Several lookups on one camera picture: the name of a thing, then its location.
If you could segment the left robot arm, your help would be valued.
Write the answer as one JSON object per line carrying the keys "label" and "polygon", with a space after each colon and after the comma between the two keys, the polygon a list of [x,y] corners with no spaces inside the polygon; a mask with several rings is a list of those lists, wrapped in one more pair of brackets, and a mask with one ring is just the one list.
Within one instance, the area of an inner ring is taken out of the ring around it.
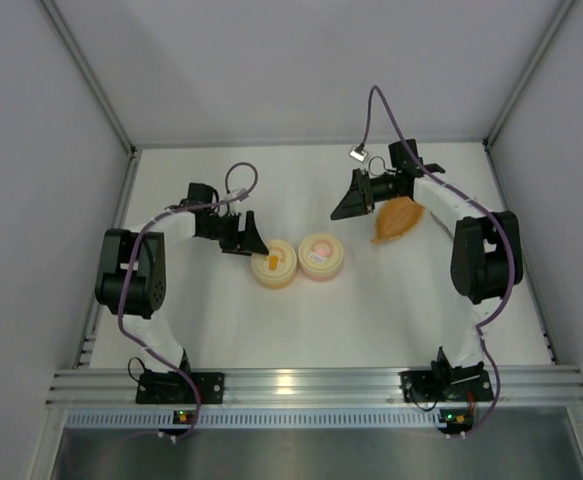
{"label": "left robot arm", "polygon": [[253,190],[227,190],[220,196],[210,185],[191,183],[183,200],[140,228],[105,232],[95,297],[117,317],[120,333],[140,348],[146,373],[173,374],[180,382],[190,377],[186,351],[160,313],[167,294],[167,244],[198,238],[217,242],[226,254],[268,254],[254,212],[242,214],[235,207]]}

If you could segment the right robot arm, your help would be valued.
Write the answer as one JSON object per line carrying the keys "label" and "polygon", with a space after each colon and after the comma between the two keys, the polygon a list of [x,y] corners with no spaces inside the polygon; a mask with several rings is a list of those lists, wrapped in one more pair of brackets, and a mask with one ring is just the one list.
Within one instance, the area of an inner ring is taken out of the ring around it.
{"label": "right robot arm", "polygon": [[519,222],[511,211],[495,212],[462,192],[443,167],[426,164],[413,139],[388,146],[391,166],[371,173],[373,159],[366,145],[351,148],[360,163],[347,192],[330,215],[332,220],[364,216],[375,211],[376,244],[396,240],[412,230],[426,213],[452,242],[450,278],[457,294],[471,304],[469,322],[482,358],[487,327],[503,313],[515,285],[523,278]]}

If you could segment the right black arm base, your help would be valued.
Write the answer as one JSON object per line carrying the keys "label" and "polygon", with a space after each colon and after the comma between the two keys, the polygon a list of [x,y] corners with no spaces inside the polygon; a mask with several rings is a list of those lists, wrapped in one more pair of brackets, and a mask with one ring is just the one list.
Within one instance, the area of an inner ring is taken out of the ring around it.
{"label": "right black arm base", "polygon": [[437,378],[431,370],[410,370],[399,376],[405,400],[410,403],[467,402],[469,394],[476,402],[494,399],[491,381],[485,371],[452,380]]}

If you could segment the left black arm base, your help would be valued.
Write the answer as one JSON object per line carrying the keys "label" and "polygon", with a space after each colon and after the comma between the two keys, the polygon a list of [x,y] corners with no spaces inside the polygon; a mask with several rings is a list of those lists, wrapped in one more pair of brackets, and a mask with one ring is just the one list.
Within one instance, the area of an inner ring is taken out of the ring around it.
{"label": "left black arm base", "polygon": [[[223,403],[225,374],[222,372],[192,372],[190,379],[197,388],[202,404]],[[195,394],[186,380],[176,372],[140,375],[136,404],[175,405],[195,404]]]}

